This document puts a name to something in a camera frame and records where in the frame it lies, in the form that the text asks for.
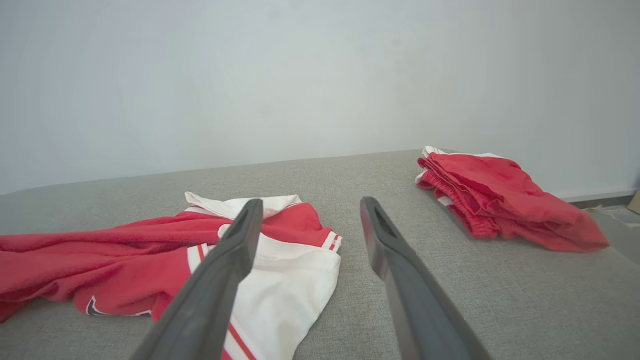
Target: gray fabric surface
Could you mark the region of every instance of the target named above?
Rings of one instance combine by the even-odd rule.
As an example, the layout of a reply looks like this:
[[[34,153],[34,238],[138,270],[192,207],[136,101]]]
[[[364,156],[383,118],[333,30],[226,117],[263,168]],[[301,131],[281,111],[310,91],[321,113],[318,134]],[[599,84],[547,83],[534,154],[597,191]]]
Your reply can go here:
[[[628,216],[629,220],[635,222],[640,221],[639,214],[633,213],[629,209],[623,208],[622,210],[630,213],[630,216]],[[640,265],[640,227],[629,227],[626,223],[622,222],[620,218],[616,218],[609,213],[610,211],[615,213],[615,211],[620,210],[597,208],[595,211],[594,213],[589,213],[589,215],[591,215],[607,239],[609,239],[611,246],[636,265]]]
[[[359,201],[376,197],[496,359],[639,359],[640,268],[614,249],[473,240],[415,187],[420,151],[285,161],[47,186],[0,197],[3,234],[80,231],[174,215],[212,199],[297,193],[344,237],[338,286],[296,359],[398,359]],[[125,359],[147,318],[92,318],[37,301],[0,325],[2,359]]]

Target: white fabric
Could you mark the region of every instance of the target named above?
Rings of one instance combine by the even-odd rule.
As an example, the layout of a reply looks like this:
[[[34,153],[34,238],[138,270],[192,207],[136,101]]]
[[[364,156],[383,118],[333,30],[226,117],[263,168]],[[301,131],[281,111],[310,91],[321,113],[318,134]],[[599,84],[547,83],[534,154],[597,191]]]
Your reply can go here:
[[[217,216],[216,214],[212,213],[211,211],[205,210],[205,209],[201,208],[200,206],[190,206],[190,207],[186,208],[185,211],[190,211],[192,213],[198,213],[198,214]]]
[[[416,177],[415,177],[415,183],[416,183],[416,184],[422,181],[422,176],[423,176],[427,171],[429,171],[429,170],[425,170],[425,171],[423,171],[423,172],[419,173],[419,174],[418,174],[418,176],[416,176]]]
[[[199,197],[192,192],[185,192],[184,196],[187,198],[187,202],[191,205],[200,206],[202,209],[207,210],[207,214],[215,215],[222,218],[229,218],[232,220],[236,218],[236,216],[240,213],[240,210],[242,210],[243,206],[249,200],[255,199],[246,198],[220,201]],[[263,206],[262,218],[272,217],[285,208],[302,202],[297,195],[261,197],[260,199],[262,199]],[[194,208],[189,208],[187,211],[201,212],[195,211]]]
[[[496,155],[492,152],[486,152],[484,154],[465,154],[464,152],[444,152],[443,150],[440,150],[433,146],[425,146],[424,149],[422,150],[422,155],[424,155],[425,158],[428,158],[429,154],[431,154],[432,152],[435,152],[436,154],[446,154],[446,155],[473,155],[473,156],[485,156],[489,158],[504,159],[502,156]]]
[[[218,236],[222,238],[229,227],[220,226]],[[253,268],[238,286],[230,319],[257,360],[293,358],[335,290],[340,268],[340,256],[335,251],[341,240],[331,231],[323,247],[316,247],[286,243],[260,233]],[[193,254],[188,256],[193,272],[197,264],[191,267],[191,262],[199,264],[200,258],[198,247],[192,248]],[[228,331],[224,347],[232,359],[247,359]]]
[[[443,195],[441,197],[438,198],[438,202],[441,203],[444,206],[451,206],[453,205],[453,200],[451,200],[450,197]]]

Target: red fabric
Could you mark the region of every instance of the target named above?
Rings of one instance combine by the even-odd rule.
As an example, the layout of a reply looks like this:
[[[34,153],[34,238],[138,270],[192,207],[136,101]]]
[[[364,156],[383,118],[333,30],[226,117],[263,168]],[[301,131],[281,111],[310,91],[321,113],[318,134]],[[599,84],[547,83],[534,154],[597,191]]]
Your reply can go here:
[[[448,206],[475,238],[521,236],[550,250],[589,252],[609,246],[593,219],[545,193],[514,161],[466,154],[418,159],[418,186],[448,196]]]
[[[191,275],[187,248],[214,245],[231,223],[183,211],[106,230],[0,236],[0,322],[36,297],[73,299],[95,315],[151,312],[157,321]],[[307,203],[262,225],[270,238],[318,247],[330,231]]]

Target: white wall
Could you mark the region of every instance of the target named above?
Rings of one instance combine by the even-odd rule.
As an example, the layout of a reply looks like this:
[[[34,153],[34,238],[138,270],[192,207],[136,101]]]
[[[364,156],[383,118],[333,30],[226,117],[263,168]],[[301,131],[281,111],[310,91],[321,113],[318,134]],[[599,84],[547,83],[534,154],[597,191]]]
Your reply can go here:
[[[426,144],[627,191],[639,39],[635,0],[5,1],[0,193]]]

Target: red and white jersey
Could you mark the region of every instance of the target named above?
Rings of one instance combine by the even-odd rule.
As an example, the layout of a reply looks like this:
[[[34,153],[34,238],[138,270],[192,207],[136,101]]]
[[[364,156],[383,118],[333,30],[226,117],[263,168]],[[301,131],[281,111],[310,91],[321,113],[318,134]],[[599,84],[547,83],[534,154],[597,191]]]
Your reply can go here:
[[[475,238],[519,236],[550,250],[589,252],[609,246],[598,225],[544,192],[518,164],[496,154],[451,153],[427,146],[418,187],[434,190]]]
[[[249,199],[186,192],[174,217],[112,229],[0,236],[0,321],[35,297],[88,315],[157,321]],[[253,269],[240,283],[223,359],[291,359],[333,294],[342,238],[297,195],[262,198]]]

